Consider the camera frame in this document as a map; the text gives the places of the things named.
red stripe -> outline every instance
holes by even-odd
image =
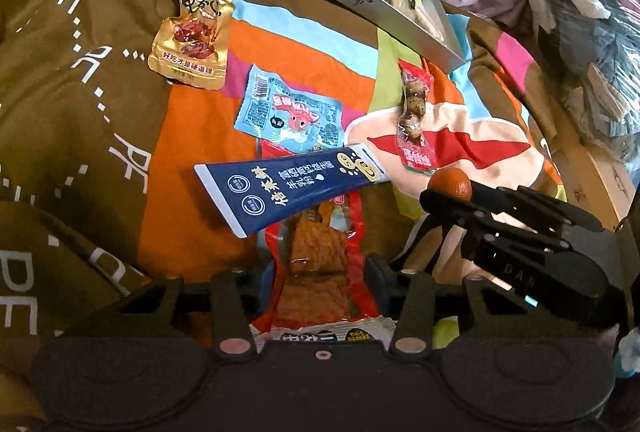
[[[439,131],[423,131],[425,141],[436,155],[435,167],[446,167],[461,159],[468,159],[478,170],[504,159],[522,154],[531,145],[525,141],[501,141],[500,139],[471,139],[468,133],[459,133],[444,127]],[[396,135],[367,138],[380,151],[398,155]]]

screw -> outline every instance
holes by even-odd
[[[407,336],[396,340],[396,349],[398,351],[406,352],[407,354],[418,354],[423,352],[427,348],[427,344],[420,338],[413,336]]]
[[[251,349],[251,344],[244,338],[227,338],[220,342],[219,347],[226,354],[245,354]]]

red snack packet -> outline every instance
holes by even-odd
[[[268,140],[260,141],[262,157],[279,157],[291,155],[292,152],[276,145]],[[317,221],[313,216],[321,214],[323,223],[327,224],[326,217],[332,221],[339,221],[345,225],[338,230],[327,228],[328,235],[333,234],[335,241],[341,243],[340,259],[322,261],[319,257],[310,255],[310,262],[306,268],[295,264],[291,268],[291,261],[297,261],[298,250],[294,251],[294,238],[296,231],[301,229],[313,240],[314,233],[318,231]],[[335,234],[344,231],[345,240],[337,238]],[[375,317],[379,314],[369,288],[364,282],[364,257],[360,253],[360,242],[364,235],[364,222],[362,219],[362,204],[358,192],[350,192],[341,195],[329,202],[323,202],[312,215],[302,213],[292,218],[285,219],[265,229],[265,241],[276,265],[275,279],[271,291],[271,301],[267,311],[261,315],[253,326],[265,333],[272,327],[285,327],[297,329],[313,324],[325,324],[335,321],[357,321],[366,317]],[[346,258],[342,268],[342,253]],[[304,304],[311,305],[305,310]],[[322,316],[322,321],[314,321]]]
[[[427,93],[433,87],[428,71],[398,60],[404,85],[404,112],[398,120],[396,145],[405,168],[431,174],[435,170],[435,152],[422,134],[422,119],[426,113]]]

cartoon character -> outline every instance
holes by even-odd
[[[309,109],[308,105],[296,102],[286,95],[273,95],[273,105],[280,111],[289,112],[288,127],[280,130],[280,141],[291,138],[304,143],[308,128],[320,120],[320,115]]]

colorful blanket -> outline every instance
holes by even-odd
[[[492,186],[564,196],[540,69],[482,19],[450,9],[467,63],[446,76],[329,0],[234,3],[215,92],[147,67],[173,0],[0,0],[0,365],[25,370],[18,356],[149,277],[206,281],[258,260],[260,239],[236,239],[193,172],[255,157],[255,138],[233,129],[253,64],[338,99],[347,141],[378,149],[395,186],[362,192],[363,253],[393,258],[422,215],[426,180],[402,170],[388,144],[399,57],[435,77],[426,130],[443,162]],[[459,282],[457,264],[439,280]]]

